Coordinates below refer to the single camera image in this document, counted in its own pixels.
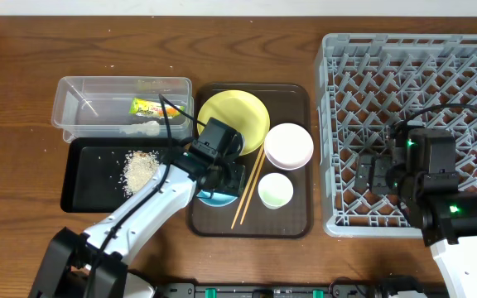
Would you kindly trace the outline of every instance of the rice grains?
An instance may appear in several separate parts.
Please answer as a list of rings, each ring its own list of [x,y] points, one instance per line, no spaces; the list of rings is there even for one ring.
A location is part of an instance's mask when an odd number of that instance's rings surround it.
[[[155,152],[130,151],[126,155],[121,181],[124,194],[129,197],[137,193],[156,173],[159,167]]]

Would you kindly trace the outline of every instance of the wooden table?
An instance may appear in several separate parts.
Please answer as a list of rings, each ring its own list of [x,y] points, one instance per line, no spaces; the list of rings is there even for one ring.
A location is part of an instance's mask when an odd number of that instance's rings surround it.
[[[65,214],[59,206],[68,144],[51,126],[51,109],[60,78],[185,76],[195,91],[213,81],[288,82],[313,99],[313,60],[330,32],[477,33],[477,18],[0,17],[0,296],[28,293],[62,227],[80,232],[104,217]],[[327,236],[319,179],[315,166],[315,222],[303,239],[200,238],[182,210],[132,266],[159,280],[319,284],[409,274],[442,282],[420,239]]]

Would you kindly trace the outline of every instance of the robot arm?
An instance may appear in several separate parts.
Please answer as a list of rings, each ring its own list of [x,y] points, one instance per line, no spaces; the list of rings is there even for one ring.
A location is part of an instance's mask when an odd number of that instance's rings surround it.
[[[239,132],[211,118],[189,151],[173,147],[151,180],[106,219],[81,235],[67,228],[59,231],[47,248],[29,297],[88,293],[101,298],[152,298],[152,287],[129,273],[128,264],[167,219],[187,206],[197,188],[210,194],[242,194],[245,168],[233,162],[242,148]],[[89,279],[71,269],[91,264],[94,274]]]
[[[152,179],[106,219],[84,233],[89,235],[87,243],[98,248],[106,239],[110,229],[139,201],[144,199],[159,183],[165,165],[161,165]],[[171,166],[166,183],[151,199],[139,208],[116,232],[104,252],[119,253],[122,261],[130,264],[141,247],[178,210],[189,204],[195,195],[196,183],[189,174],[177,166]]]
[[[444,129],[409,126],[389,155],[359,157],[355,186],[396,195],[443,275],[450,297],[477,297],[477,194],[458,191],[455,139]]]

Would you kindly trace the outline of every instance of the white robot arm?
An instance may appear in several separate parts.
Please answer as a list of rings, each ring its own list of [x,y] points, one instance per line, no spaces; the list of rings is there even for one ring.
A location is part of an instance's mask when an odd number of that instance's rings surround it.
[[[460,237],[459,244],[446,239],[430,246],[450,297],[477,297],[477,236]]]
[[[89,235],[87,239],[88,244],[96,248],[100,247],[110,229],[113,228],[133,206],[156,188],[165,173],[165,168],[165,165],[161,165],[152,179],[132,198],[127,200],[106,219],[87,228],[84,233]],[[189,204],[195,195],[195,188],[196,183],[189,178],[187,172],[176,166],[171,166],[166,182],[162,188],[123,223],[121,228],[116,232],[116,236],[110,240],[108,246],[104,249],[104,252],[107,254],[114,252],[119,253],[122,256],[122,261],[129,265],[148,239],[150,239],[174,213]],[[130,272],[128,273],[124,287],[124,297],[152,298],[154,292],[152,286],[146,281]]]

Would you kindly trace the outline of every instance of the clear plastic container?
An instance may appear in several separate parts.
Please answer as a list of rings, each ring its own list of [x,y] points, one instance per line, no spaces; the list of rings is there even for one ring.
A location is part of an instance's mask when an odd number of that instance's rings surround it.
[[[64,140],[77,137],[166,137],[165,124],[128,113],[133,98],[159,103],[163,94],[176,106],[194,112],[192,84],[187,78],[64,77],[58,83],[52,124],[64,129]],[[192,136],[192,122],[171,119],[172,137]]]

